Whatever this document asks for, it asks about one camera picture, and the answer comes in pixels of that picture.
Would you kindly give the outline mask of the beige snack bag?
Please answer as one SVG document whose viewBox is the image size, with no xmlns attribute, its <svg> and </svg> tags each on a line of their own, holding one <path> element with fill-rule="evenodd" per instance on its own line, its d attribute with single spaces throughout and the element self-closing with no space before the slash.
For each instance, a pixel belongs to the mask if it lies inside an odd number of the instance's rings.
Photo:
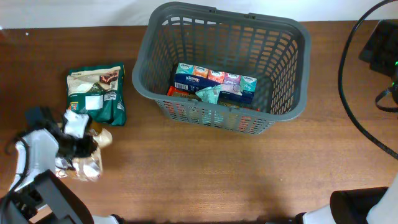
<svg viewBox="0 0 398 224">
<path fill-rule="evenodd" d="M 95 121 L 90 124 L 86 133 L 93 137 L 96 150 L 89 157 L 73 158 L 71 162 L 57 157 L 55 175 L 58 178 L 69 177 L 80 181 L 95 182 L 101 177 L 103 173 L 101 150 L 112 143 L 113 137 L 107 129 Z"/>
</svg>

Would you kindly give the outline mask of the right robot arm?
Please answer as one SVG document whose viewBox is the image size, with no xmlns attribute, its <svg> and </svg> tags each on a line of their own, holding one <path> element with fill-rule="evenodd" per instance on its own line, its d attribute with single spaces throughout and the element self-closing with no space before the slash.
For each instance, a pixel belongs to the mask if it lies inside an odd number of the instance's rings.
<svg viewBox="0 0 398 224">
<path fill-rule="evenodd" d="M 392 85 L 377 95 L 375 105 L 382 111 L 397 113 L 396 107 L 379 104 L 389 94 L 397 101 L 397 24 L 379 22 L 359 58 L 371 70 L 391 77 Z M 390 187 L 334 191 L 328 205 L 298 214 L 292 223 L 397 223 L 397 179 Z"/>
</svg>

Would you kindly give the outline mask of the white teal wipes packet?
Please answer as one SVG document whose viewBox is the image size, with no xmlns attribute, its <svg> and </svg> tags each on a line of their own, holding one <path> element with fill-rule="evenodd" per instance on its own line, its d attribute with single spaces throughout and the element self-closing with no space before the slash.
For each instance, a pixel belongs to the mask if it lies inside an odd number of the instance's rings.
<svg viewBox="0 0 398 224">
<path fill-rule="evenodd" d="M 198 90 L 195 94 L 204 103 L 217 104 L 218 98 L 219 98 L 219 95 L 221 92 L 221 87 L 222 87 L 222 85 L 217 85 L 217 86 L 213 86 L 213 87 L 209 86 L 202 90 Z"/>
</svg>

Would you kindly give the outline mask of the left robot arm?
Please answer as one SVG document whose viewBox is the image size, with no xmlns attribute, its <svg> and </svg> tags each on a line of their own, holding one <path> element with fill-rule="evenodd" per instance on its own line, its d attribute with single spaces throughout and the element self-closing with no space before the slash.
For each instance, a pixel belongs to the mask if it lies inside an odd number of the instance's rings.
<svg viewBox="0 0 398 224">
<path fill-rule="evenodd" d="M 28 127 L 11 141 L 18 153 L 15 178 L 1 199 L 1 223 L 30 223 L 43 208 L 40 223 L 102 223 L 60 180 L 62 173 L 86 177 L 98 173 L 98 145 L 88 133 L 87 114 L 66 110 L 57 122 L 52 110 L 25 112 Z"/>
</svg>

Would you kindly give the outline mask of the orange spaghetti packet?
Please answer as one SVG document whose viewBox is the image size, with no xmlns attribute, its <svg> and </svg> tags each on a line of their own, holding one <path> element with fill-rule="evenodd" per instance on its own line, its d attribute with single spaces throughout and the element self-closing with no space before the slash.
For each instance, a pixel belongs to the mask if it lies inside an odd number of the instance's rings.
<svg viewBox="0 0 398 224">
<path fill-rule="evenodd" d="M 170 86 L 167 96 L 175 96 L 179 98 L 186 98 L 190 101 L 194 102 L 201 102 L 201 99 L 193 93 L 188 93 L 183 90 L 178 90 L 174 86 Z M 237 105 L 233 105 L 231 103 L 225 103 L 225 102 L 220 102 L 219 105 L 222 106 L 227 106 L 231 108 L 239 108 Z M 181 104 L 176 104 L 176 110 L 172 106 L 172 104 L 168 101 L 164 101 L 164 106 L 165 108 L 168 109 L 169 115 L 173 119 L 177 119 L 177 115 L 179 115 L 180 119 L 185 122 L 191 122 L 195 124 L 202 124 L 205 126 L 211 126 L 211 119 L 213 119 L 213 124 L 216 128 L 226 128 L 229 130 L 232 130 L 234 128 L 234 125 L 237 124 L 238 122 L 238 116 L 230 114 L 228 116 L 227 123 L 225 123 L 224 120 L 224 113 L 219 113 L 219 112 L 211 112 L 211 110 L 200 110 L 195 106 L 183 106 Z M 242 116 L 241 120 L 238 122 L 238 131 L 244 132 L 247 131 L 249 122 L 251 121 L 251 118 L 248 116 Z"/>
</svg>

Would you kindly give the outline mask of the grey plastic basket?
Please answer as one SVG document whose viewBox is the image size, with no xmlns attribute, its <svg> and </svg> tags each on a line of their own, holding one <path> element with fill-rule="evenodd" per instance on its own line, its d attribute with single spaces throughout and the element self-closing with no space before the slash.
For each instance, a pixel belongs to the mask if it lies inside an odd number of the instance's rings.
<svg viewBox="0 0 398 224">
<path fill-rule="evenodd" d="M 310 51 L 310 34 L 295 20 L 168 2 L 150 16 L 132 83 L 171 119 L 260 134 L 304 110 Z M 169 96 L 180 62 L 256 78 L 253 102 L 231 108 Z"/>
</svg>

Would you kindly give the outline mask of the green coffee bag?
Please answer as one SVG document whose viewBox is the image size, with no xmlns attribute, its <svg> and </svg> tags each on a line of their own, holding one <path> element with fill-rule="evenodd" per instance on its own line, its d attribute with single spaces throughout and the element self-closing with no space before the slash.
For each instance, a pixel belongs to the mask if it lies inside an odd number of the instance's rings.
<svg viewBox="0 0 398 224">
<path fill-rule="evenodd" d="M 88 114 L 97 123 L 124 126 L 124 77 L 123 63 L 70 70 L 66 77 L 67 108 Z"/>
</svg>

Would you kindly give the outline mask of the blue Kleenex tissue pack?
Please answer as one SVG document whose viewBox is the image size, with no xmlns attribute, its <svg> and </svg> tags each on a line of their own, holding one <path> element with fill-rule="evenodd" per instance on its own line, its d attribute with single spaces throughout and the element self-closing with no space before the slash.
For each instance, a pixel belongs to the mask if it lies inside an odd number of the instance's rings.
<svg viewBox="0 0 398 224">
<path fill-rule="evenodd" d="M 198 91 L 218 87 L 222 101 L 251 104 L 257 87 L 257 78 L 215 71 L 187 63 L 175 64 L 171 84 L 174 88 L 197 95 Z"/>
</svg>

